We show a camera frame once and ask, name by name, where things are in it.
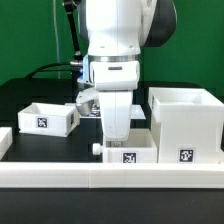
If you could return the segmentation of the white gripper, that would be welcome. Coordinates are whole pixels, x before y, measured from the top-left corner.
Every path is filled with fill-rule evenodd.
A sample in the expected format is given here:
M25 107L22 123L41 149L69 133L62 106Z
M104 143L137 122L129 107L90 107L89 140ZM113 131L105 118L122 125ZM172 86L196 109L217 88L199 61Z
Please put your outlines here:
M126 141L129 136L132 91L100 92L100 113L107 141Z

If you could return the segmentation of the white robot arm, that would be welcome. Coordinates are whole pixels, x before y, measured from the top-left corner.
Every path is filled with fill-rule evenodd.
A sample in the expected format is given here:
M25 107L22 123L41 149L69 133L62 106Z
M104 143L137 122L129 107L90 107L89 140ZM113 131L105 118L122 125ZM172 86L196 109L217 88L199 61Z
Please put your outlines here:
M173 0L81 0L79 32L88 41L84 77L98 93L104 137L129 136L133 91L143 47L160 47L173 35Z

